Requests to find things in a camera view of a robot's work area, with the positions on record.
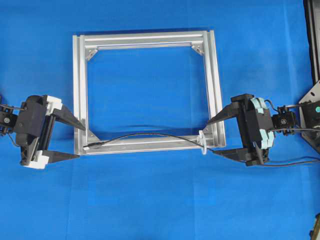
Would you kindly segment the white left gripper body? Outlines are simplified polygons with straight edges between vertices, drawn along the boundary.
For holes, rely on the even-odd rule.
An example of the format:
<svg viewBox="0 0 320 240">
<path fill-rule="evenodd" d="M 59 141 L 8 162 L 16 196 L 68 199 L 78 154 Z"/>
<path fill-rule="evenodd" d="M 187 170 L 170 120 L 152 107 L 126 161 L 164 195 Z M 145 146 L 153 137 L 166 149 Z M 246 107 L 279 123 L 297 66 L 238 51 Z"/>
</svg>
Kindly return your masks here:
<svg viewBox="0 0 320 240">
<path fill-rule="evenodd" d="M 24 167 L 32 169 L 44 169 L 48 164 L 54 162 L 48 162 L 49 157 L 46 156 L 46 151 L 49 151 L 49 143 L 52 137 L 53 128 L 56 122 L 54 116 L 54 109 L 61 109 L 62 100 L 53 96 L 43 95 L 45 102 L 47 103 L 47 110 L 42 128 L 42 133 L 38 141 L 38 147 L 33 155 L 33 159 Z"/>
</svg>

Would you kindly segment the teal right gripper body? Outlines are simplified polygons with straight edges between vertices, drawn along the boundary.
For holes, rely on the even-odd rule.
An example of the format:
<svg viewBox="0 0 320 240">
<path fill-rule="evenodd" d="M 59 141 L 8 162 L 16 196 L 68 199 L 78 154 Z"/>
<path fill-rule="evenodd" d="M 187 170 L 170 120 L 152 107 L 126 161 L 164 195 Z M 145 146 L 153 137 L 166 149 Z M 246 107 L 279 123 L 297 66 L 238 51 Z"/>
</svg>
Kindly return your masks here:
<svg viewBox="0 0 320 240">
<path fill-rule="evenodd" d="M 275 134 L 270 110 L 265 100 L 252 94 L 242 94 L 231 98 L 238 103 L 237 124 L 241 136 L 245 165 L 263 165 L 269 160 L 269 150 L 274 144 Z"/>
</svg>

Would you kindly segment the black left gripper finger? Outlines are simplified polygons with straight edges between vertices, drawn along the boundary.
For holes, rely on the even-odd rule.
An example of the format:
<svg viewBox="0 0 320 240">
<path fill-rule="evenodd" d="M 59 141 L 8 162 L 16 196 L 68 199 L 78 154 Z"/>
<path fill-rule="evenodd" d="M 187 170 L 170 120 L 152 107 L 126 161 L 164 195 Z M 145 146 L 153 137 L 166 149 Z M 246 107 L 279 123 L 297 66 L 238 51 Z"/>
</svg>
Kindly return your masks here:
<svg viewBox="0 0 320 240">
<path fill-rule="evenodd" d="M 56 163 L 56 162 L 76 159 L 80 157 L 80 155 L 78 154 L 71 154 L 71 153 L 51 151 L 51 150 L 46 151 L 46 156 L 49 157 L 48 159 L 49 163 Z"/>
<path fill-rule="evenodd" d="M 61 109 L 55 108 L 53 110 L 55 120 L 66 125 L 72 126 L 76 129 L 86 130 L 86 127 L 73 115 L 73 113 L 62 104 Z"/>
</svg>

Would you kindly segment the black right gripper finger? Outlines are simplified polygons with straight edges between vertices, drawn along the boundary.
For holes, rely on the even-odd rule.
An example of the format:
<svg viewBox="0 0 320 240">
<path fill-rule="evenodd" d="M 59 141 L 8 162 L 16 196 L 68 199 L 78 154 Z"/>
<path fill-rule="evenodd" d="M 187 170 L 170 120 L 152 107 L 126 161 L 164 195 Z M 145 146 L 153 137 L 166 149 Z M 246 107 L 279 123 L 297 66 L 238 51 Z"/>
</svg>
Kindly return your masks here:
<svg viewBox="0 0 320 240">
<path fill-rule="evenodd" d="M 214 153 L 237 162 L 245 162 L 248 149 L 234 148 L 234 149 L 227 149 L 227 150 L 215 150 Z"/>
<path fill-rule="evenodd" d="M 239 123 L 242 119 L 241 112 L 243 111 L 244 105 L 242 103 L 230 103 L 225 106 L 216 116 L 212 117 L 207 123 L 215 124 L 231 118 L 236 118 Z"/>
</svg>

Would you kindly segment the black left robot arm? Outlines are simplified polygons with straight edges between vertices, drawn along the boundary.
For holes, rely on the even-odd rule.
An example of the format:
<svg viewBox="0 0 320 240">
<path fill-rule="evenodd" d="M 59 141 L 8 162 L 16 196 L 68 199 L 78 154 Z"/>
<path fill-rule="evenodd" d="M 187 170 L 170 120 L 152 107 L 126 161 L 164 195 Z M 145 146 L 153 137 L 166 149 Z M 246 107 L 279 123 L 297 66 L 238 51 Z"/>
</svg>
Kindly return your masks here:
<svg viewBox="0 0 320 240">
<path fill-rule="evenodd" d="M 46 165 L 78 158 L 78 154 L 48 150 L 55 122 L 85 130 L 62 100 L 50 95 L 31 95 L 20 107 L 0 105 L 0 135 L 15 133 L 20 165 L 43 170 Z"/>
</svg>

